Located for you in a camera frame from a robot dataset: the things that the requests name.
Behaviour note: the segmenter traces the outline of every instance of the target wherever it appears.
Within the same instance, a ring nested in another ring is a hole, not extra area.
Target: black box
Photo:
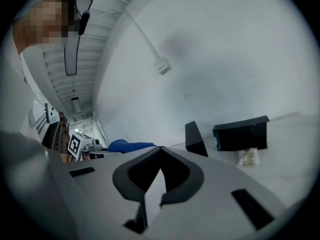
[[[185,148],[189,152],[207,157],[205,143],[195,121],[185,125]]]
[[[218,124],[213,127],[218,151],[237,151],[249,148],[267,149],[267,122],[264,115],[249,120]]]

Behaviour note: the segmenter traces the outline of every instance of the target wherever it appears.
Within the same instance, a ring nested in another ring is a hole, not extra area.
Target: white wall
[[[50,125],[59,121],[59,113],[50,103],[48,103],[48,113]]]
[[[92,120],[92,132],[94,134],[94,138],[98,139],[104,148],[108,147],[94,119]]]
[[[41,92],[41,90],[39,89],[38,85],[36,84],[34,78],[32,77],[30,70],[27,66],[24,54],[21,53],[20,54],[20,58],[21,58],[21,63],[22,63],[22,71],[24,74],[24,77],[27,80],[27,83],[29,84],[29,86],[31,87],[32,91],[36,94],[36,98],[42,103],[48,103],[48,100],[46,99],[46,97],[43,95],[43,93]]]
[[[100,61],[93,106],[110,141],[185,141],[196,121],[216,124],[290,113],[317,115],[319,54],[289,0],[134,0],[127,11],[172,69],[123,14]]]

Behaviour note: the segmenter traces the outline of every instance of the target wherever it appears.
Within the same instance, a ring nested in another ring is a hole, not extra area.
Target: black rectangle
[[[258,125],[258,124],[267,123],[267,122],[270,122],[270,120],[266,115],[264,115],[264,116],[252,118],[249,120],[217,124],[213,127],[213,130],[217,131],[217,130],[240,128],[240,127],[253,126],[253,125]]]
[[[259,150],[267,146],[268,117],[261,116],[250,120],[219,124],[212,129],[218,151],[237,151],[249,148]]]
[[[273,217],[245,190],[231,193],[257,230],[272,222]]]
[[[185,125],[185,148],[187,151],[207,157],[205,143],[195,121]]]
[[[87,168],[82,168],[82,169],[78,169],[78,170],[71,170],[69,171],[71,177],[76,177],[76,176],[80,176],[83,174],[88,174],[88,173],[92,173],[94,172],[95,169],[93,169],[92,167],[87,167]]]

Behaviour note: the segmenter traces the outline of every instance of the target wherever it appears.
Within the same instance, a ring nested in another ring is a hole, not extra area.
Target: ceiling light
[[[79,98],[78,97],[72,98],[71,101],[72,101],[72,104],[74,106],[75,112],[81,113]]]

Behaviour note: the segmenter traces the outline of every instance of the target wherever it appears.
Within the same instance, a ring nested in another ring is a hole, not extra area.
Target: plastic bag
[[[259,164],[258,149],[256,147],[239,150],[239,165],[254,166]]]

